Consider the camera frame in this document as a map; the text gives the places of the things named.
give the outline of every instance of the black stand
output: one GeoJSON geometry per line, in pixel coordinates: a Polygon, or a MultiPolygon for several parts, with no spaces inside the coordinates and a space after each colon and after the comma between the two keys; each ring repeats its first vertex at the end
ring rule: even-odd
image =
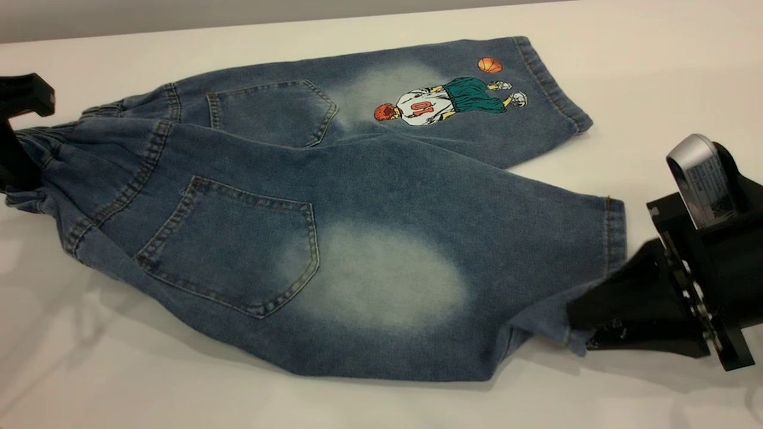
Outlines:
{"type": "Polygon", "coordinates": [[[763,187],[715,145],[739,215],[698,230],[678,193],[648,203],[662,241],[568,306],[572,326],[597,329],[589,350],[702,357],[710,342],[727,371],[755,364],[741,329],[763,323],[763,187]]]}

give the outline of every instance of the basketball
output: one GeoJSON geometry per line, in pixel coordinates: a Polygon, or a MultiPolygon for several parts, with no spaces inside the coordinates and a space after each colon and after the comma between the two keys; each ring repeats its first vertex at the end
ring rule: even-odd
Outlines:
{"type": "Polygon", "coordinates": [[[504,69],[495,58],[485,57],[479,60],[479,69],[485,73],[498,73],[504,69]]]}

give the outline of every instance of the red hair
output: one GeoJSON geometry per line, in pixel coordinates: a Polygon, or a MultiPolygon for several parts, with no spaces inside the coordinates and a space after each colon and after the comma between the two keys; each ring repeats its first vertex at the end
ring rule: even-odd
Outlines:
{"type": "Polygon", "coordinates": [[[376,118],[377,121],[387,121],[392,119],[396,114],[397,112],[395,111],[394,106],[389,103],[384,103],[374,110],[374,118],[376,118]]]}

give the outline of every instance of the denim overalls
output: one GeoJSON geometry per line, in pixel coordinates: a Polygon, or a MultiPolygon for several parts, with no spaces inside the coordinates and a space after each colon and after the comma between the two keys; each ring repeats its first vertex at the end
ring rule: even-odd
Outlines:
{"type": "Polygon", "coordinates": [[[586,131],[524,37],[226,69],[18,131],[64,250],[293,373],[486,380],[626,257],[623,203],[502,169],[586,131]]]}

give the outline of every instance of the white jersey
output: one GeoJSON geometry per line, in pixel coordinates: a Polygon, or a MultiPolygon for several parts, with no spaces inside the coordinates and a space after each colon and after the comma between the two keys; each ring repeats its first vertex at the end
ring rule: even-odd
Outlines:
{"type": "Polygon", "coordinates": [[[434,124],[443,119],[443,114],[455,111],[445,90],[431,92],[427,88],[403,94],[397,106],[401,118],[409,125],[434,124]]]}

